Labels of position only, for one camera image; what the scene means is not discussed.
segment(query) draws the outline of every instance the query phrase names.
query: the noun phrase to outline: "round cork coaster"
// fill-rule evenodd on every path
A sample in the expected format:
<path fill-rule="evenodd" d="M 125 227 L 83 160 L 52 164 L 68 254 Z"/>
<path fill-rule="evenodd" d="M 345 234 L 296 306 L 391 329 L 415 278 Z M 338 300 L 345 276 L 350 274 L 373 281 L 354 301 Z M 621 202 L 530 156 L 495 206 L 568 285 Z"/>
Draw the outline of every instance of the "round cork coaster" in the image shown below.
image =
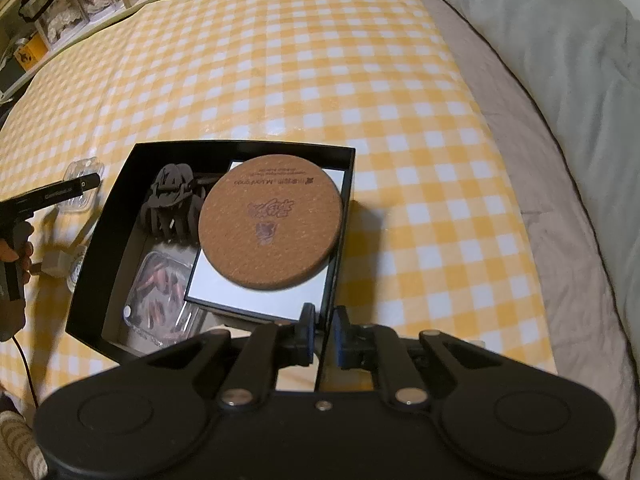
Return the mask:
<path fill-rule="evenodd" d="M 252 158 L 226 173 L 202 207 L 198 234 L 209 263 L 248 288 L 307 278 L 333 248 L 342 219 L 334 181 L 292 155 Z"/>

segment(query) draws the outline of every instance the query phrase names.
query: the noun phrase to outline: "cable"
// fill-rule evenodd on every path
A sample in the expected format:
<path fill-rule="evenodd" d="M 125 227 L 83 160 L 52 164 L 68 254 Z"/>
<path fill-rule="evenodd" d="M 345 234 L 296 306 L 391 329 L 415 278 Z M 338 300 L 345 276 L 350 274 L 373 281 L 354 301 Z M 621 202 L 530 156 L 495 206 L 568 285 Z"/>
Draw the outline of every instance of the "cable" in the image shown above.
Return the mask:
<path fill-rule="evenodd" d="M 18 347 L 18 352 L 20 352 L 20 357 L 22 357 L 22 362 L 24 363 L 24 369 L 27 372 L 27 379 L 29 380 L 29 388 L 31 389 L 31 397 L 33 397 L 33 404 L 38 409 L 38 397 L 36 396 L 36 389 L 33 387 L 33 381 L 31 380 L 31 372 L 29 371 L 29 365 L 27 364 L 27 358 L 24 356 L 24 352 L 20 347 L 20 343 L 15 338 L 15 335 L 12 337 L 15 345 Z"/>

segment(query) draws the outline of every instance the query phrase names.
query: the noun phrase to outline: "metal screw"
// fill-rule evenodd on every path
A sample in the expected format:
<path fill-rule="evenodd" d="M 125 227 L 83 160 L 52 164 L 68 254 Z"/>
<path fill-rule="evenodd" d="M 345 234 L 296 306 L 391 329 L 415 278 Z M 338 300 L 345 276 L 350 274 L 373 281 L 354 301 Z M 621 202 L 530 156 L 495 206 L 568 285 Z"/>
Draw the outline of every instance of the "metal screw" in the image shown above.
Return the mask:
<path fill-rule="evenodd" d="M 233 388 L 222 394 L 222 402 L 227 406 L 244 406 L 252 400 L 254 400 L 254 396 L 244 388 Z"/>
<path fill-rule="evenodd" d="M 412 404 L 421 404 L 425 402 L 429 396 L 427 392 L 420 388 L 402 388 L 396 391 L 396 400 L 407 406 Z"/>
<path fill-rule="evenodd" d="M 332 407 L 332 403 L 328 400 L 318 400 L 318 402 L 316 402 L 316 409 L 321 412 L 328 412 Z"/>

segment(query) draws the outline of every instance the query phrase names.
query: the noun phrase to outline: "black box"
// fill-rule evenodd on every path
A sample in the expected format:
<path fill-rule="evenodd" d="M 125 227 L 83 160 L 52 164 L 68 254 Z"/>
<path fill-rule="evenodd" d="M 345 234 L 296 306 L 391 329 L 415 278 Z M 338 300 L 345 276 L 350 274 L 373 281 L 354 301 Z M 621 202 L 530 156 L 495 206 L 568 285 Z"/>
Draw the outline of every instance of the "black box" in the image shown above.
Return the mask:
<path fill-rule="evenodd" d="M 194 172 L 225 173 L 234 160 L 249 160 L 275 153 L 300 156 L 321 168 L 344 171 L 340 190 L 344 207 L 342 228 L 330 257 L 318 322 L 318 328 L 325 330 L 328 309 L 335 301 L 355 150 L 341 146 L 260 140 L 185 140 L 137 144 L 131 150 L 95 227 L 72 298 L 66 332 L 116 362 L 136 358 L 140 353 L 119 343 L 114 334 L 124 325 L 122 309 L 145 256 L 138 215 L 158 171 L 167 164 L 183 162 L 189 164 Z"/>

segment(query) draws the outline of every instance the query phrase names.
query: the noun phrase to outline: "black glue gun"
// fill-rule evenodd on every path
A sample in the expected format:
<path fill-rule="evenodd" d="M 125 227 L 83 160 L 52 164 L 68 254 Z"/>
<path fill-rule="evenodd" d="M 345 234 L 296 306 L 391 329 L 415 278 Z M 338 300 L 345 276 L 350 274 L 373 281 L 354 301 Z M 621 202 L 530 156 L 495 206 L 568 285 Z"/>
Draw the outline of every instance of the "black glue gun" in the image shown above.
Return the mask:
<path fill-rule="evenodd" d="M 90 173 L 73 180 L 61 180 L 39 187 L 0 202 L 0 238 L 4 238 L 9 247 L 19 254 L 31 233 L 31 228 L 25 220 L 32 218 L 34 212 L 81 196 L 85 191 L 98 186 L 100 175 Z M 22 263 L 19 259 L 0 265 L 0 299 L 24 299 L 22 274 Z"/>

